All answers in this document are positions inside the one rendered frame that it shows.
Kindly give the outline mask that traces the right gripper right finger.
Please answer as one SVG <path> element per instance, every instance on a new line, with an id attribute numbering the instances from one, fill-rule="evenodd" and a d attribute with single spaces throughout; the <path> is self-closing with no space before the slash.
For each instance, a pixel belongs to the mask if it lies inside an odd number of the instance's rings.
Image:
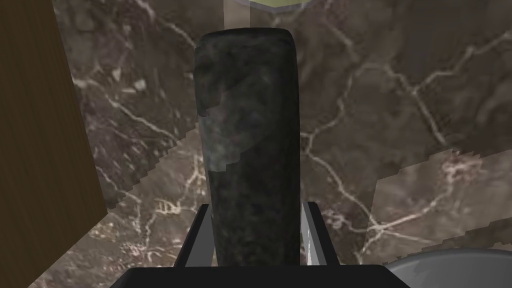
<path id="1" fill-rule="evenodd" d="M 301 236 L 308 266 L 340 265 L 320 208 L 314 201 L 301 203 Z"/>

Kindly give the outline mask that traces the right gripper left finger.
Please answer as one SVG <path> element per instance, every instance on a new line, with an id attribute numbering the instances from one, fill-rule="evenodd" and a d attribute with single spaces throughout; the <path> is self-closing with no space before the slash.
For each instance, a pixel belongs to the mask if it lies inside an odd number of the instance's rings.
<path id="1" fill-rule="evenodd" d="M 188 230 L 174 267 L 210 267 L 215 251 L 211 207 L 202 204 Z"/>

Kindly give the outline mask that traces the dark green stone block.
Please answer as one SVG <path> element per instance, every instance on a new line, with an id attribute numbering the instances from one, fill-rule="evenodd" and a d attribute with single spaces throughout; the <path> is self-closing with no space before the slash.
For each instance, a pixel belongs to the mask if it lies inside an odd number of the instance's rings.
<path id="1" fill-rule="evenodd" d="M 300 263 L 296 46 L 283 28 L 204 35 L 194 90 L 220 266 Z"/>

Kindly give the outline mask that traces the grey round bowl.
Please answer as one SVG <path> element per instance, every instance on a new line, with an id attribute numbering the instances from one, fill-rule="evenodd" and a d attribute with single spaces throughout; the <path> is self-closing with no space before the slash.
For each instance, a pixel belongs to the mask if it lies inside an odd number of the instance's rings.
<path id="1" fill-rule="evenodd" d="M 409 288 L 512 288 L 512 251 L 457 248 L 421 252 L 385 265 Z"/>

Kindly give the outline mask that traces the brown wooden cabinet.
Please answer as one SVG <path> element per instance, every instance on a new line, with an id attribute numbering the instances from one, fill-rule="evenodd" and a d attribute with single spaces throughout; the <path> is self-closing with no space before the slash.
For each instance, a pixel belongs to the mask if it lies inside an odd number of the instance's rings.
<path id="1" fill-rule="evenodd" d="M 107 214 L 51 0 L 0 0 L 0 288 Z"/>

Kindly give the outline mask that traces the yellow-green round plate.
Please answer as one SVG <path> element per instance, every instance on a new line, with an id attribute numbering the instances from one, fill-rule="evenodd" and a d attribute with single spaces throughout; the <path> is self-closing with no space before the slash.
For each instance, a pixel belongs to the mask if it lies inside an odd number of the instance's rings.
<path id="1" fill-rule="evenodd" d="M 315 0 L 235 0 L 236 2 L 272 13 L 304 8 Z"/>

